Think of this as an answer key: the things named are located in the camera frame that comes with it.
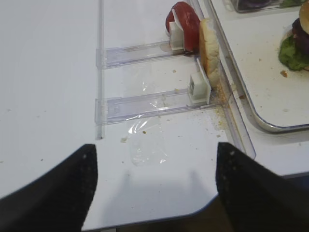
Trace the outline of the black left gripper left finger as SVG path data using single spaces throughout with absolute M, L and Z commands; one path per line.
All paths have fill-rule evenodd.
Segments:
M 97 151 L 85 144 L 49 172 L 1 198 L 2 232 L 80 232 L 98 182 Z

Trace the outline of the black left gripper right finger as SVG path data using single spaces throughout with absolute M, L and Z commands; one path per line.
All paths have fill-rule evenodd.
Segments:
M 236 232 L 307 232 L 309 173 L 279 176 L 220 142 L 215 182 Z

